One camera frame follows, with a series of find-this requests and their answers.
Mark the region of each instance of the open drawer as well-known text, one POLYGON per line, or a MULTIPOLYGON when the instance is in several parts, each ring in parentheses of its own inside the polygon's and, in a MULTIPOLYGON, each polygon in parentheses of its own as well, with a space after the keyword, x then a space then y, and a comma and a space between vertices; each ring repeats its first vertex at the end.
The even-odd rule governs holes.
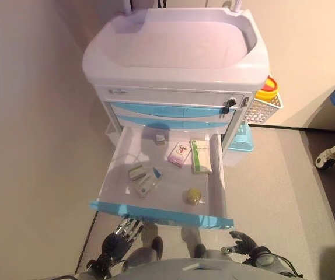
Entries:
POLYGON ((221 136, 124 127, 99 197, 91 202, 91 207, 113 215, 164 225, 233 227, 233 220, 226 218, 221 136), (164 133, 164 145, 155 143, 157 132, 164 133), (182 168, 168 162, 175 145, 190 139, 210 141, 211 174, 192 173, 191 153, 182 168), (136 193, 134 182, 128 176, 128 171, 138 165, 155 167, 162 173, 156 188, 145 198, 136 193), (184 200, 184 192, 192 187, 199 189, 203 196, 196 206, 184 200))

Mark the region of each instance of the white wire basket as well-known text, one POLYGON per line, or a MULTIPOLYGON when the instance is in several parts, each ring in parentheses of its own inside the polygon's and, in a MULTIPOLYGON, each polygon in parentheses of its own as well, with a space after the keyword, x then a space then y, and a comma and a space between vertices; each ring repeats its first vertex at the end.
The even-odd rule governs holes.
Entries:
POLYGON ((249 124, 263 124, 277 110, 283 109, 283 107, 279 93, 270 102, 254 98, 244 115, 243 121, 249 124))

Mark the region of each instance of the blue drawer handle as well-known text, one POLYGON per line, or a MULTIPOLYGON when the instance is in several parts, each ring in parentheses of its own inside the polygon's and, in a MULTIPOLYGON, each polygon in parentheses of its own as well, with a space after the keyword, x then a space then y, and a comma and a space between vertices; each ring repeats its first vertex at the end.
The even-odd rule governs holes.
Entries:
POLYGON ((112 105, 136 113, 169 118, 210 117, 220 115, 221 113, 220 108, 180 107, 119 102, 112 103, 112 105))
POLYGON ((118 115, 117 118, 120 118, 125 121, 130 121, 136 124, 147 125, 153 128, 160 128, 163 130, 166 129, 198 130, 200 128, 213 128, 228 125, 228 123, 226 122, 171 121, 171 120, 157 120, 153 118, 129 117, 126 115, 118 115))
POLYGON ((204 229, 233 228, 233 220, 220 217, 195 215, 102 201, 92 201, 90 207, 100 212, 123 217, 127 216, 132 219, 158 223, 160 225, 195 226, 204 229))

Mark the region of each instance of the white medical cart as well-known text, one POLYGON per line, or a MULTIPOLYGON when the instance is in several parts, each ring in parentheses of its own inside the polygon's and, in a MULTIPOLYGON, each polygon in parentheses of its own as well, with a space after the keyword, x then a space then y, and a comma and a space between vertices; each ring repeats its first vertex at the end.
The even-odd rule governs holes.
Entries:
POLYGON ((97 201, 110 214, 167 225, 231 228, 222 156, 269 74, 264 41, 249 11, 148 9, 119 15, 89 44, 83 70, 111 121, 116 145, 97 201), (157 132, 166 142, 154 143, 157 132), (210 142, 211 174, 167 161, 180 141, 210 142), (128 171, 157 168, 162 180, 145 198, 128 171), (182 194, 197 188, 196 206, 182 194))

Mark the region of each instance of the white wall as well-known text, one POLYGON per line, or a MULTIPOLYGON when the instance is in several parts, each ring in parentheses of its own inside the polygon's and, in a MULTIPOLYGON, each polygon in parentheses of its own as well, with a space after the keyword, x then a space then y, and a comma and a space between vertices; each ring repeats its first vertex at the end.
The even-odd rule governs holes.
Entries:
MULTIPOLYGON (((222 6, 225 0, 167 0, 167 7, 222 6)), ((284 109, 266 124, 335 130, 335 1, 243 0, 266 42, 284 109)))
POLYGON ((60 5, 0 1, 0 279, 74 272, 113 154, 60 5))

